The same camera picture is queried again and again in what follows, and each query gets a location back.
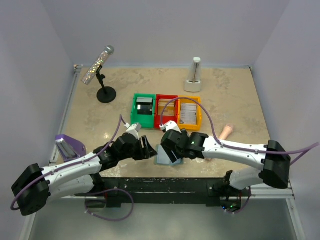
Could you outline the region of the teal leather card holder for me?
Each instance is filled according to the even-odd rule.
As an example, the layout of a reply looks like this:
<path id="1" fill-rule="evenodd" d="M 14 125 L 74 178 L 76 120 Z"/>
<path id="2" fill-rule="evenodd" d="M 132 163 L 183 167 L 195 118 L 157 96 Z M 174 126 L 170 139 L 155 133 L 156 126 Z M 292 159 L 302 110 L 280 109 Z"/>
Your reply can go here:
<path id="1" fill-rule="evenodd" d="M 172 167 L 182 165 L 184 163 L 183 158 L 180 158 L 176 162 L 172 163 L 169 156 L 159 144 L 156 146 L 155 150 L 157 151 L 157 155 L 154 157 L 155 165 Z"/>

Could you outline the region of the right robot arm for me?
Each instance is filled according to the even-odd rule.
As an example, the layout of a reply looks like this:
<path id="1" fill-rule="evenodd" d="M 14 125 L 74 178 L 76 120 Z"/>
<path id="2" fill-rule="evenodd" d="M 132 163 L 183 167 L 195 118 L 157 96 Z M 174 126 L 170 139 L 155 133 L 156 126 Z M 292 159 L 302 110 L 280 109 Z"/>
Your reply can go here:
<path id="1" fill-rule="evenodd" d="M 220 140 L 205 133 L 168 130 L 160 142 L 171 160 L 176 158 L 221 159 L 246 165 L 247 168 L 226 175 L 223 192 L 234 196 L 240 190 L 259 184 L 287 189 L 291 157 L 274 140 L 268 144 L 243 144 Z"/>

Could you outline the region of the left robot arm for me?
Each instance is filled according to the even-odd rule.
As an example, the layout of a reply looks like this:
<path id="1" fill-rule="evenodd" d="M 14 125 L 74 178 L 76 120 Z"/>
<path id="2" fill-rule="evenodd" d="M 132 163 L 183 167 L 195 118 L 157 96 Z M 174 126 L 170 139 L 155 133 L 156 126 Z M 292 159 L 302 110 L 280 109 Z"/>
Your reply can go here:
<path id="1" fill-rule="evenodd" d="M 11 187 L 14 199 L 11 210 L 29 216 L 41 210 L 49 200 L 68 195 L 100 195 L 102 181 L 94 175 L 112 169 L 122 160 L 147 160 L 157 155 L 147 137 L 124 133 L 115 141 L 98 147 L 93 152 L 56 166 L 29 165 Z"/>

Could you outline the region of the black VIP card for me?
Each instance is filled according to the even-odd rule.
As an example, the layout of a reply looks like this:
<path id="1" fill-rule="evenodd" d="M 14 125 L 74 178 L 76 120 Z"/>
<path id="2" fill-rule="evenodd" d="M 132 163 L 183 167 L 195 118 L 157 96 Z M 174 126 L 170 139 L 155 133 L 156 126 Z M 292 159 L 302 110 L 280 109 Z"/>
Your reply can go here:
<path id="1" fill-rule="evenodd" d="M 152 104 L 138 104 L 137 105 L 137 114 L 138 115 L 152 115 L 153 114 L 153 105 Z"/>

